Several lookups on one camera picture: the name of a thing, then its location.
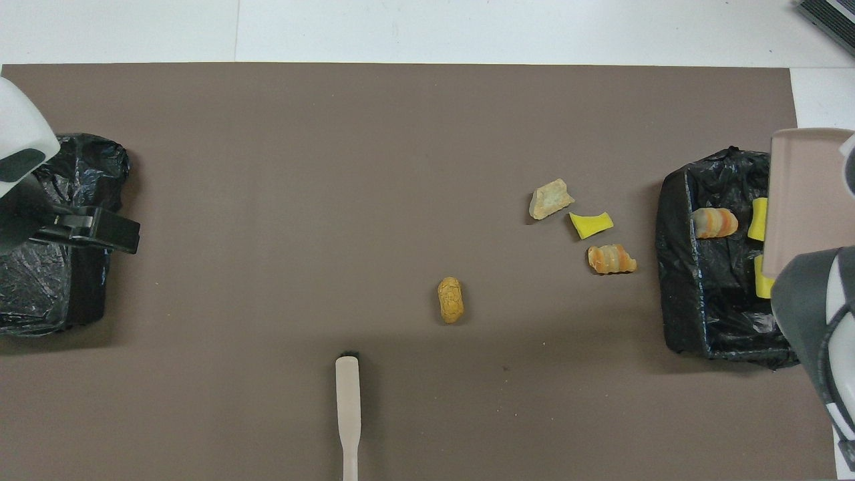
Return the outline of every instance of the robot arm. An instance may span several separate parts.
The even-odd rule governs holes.
[[[27,240],[137,252],[139,224],[100,207],[49,201],[32,172],[59,152],[35,105],[0,78],[0,254]]]
[[[855,135],[840,148],[855,195]],[[772,288],[772,312],[823,401],[855,471],[855,246],[801,254]]]

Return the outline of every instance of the yellow sponge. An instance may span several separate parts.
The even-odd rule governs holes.
[[[603,212],[598,216],[577,216],[570,212],[570,221],[573,222],[573,227],[579,233],[580,239],[586,239],[598,232],[615,227],[608,212]]]
[[[754,258],[754,291],[760,299],[772,299],[772,284],[775,279],[763,275],[763,255]]]
[[[766,240],[766,207],[768,205],[769,199],[766,197],[757,197],[752,202],[754,216],[751,219],[751,227],[748,228],[748,237],[758,241]]]

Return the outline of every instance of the brush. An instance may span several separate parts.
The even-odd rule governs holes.
[[[359,353],[342,353],[335,360],[335,400],[339,408],[339,439],[344,454],[344,481],[357,481],[357,451],[363,416],[359,396]]]

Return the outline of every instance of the brown mat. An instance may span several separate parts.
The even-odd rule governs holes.
[[[3,340],[5,478],[336,479],[361,352],[363,479],[832,478],[801,368],[669,352],[671,170],[795,126],[780,69],[4,66],[57,132],[122,143],[139,254],[107,316]],[[582,215],[534,223],[562,177]],[[596,276],[622,242],[632,275]],[[468,313],[439,319],[437,283]]]

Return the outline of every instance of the plastic bag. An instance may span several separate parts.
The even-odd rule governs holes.
[[[131,163],[125,148],[90,134],[58,135],[60,151],[36,169],[55,204],[116,212]],[[0,255],[0,334],[43,336],[103,317],[109,252],[25,242]]]
[[[730,147],[665,178],[659,194],[656,252],[665,342],[677,353],[748,361],[777,369],[798,363],[755,295],[755,257],[763,242],[746,233],[752,201],[769,191],[769,154]],[[692,212],[730,209],[739,228],[728,237],[696,239]]]

